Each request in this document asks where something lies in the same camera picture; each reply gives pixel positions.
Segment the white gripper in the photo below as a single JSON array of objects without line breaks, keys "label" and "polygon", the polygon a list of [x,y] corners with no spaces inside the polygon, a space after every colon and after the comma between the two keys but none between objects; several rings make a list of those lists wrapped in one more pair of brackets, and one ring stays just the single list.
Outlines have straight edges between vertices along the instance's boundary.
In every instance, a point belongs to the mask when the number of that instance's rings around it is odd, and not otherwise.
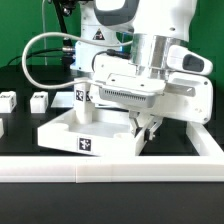
[{"label": "white gripper", "polygon": [[213,86],[206,77],[171,72],[166,79],[157,79],[151,78],[146,69],[137,75],[135,65],[107,55],[98,55],[93,68],[91,101],[130,110],[134,137],[143,131],[145,140],[151,141],[162,125],[162,117],[201,124],[211,118]]}]

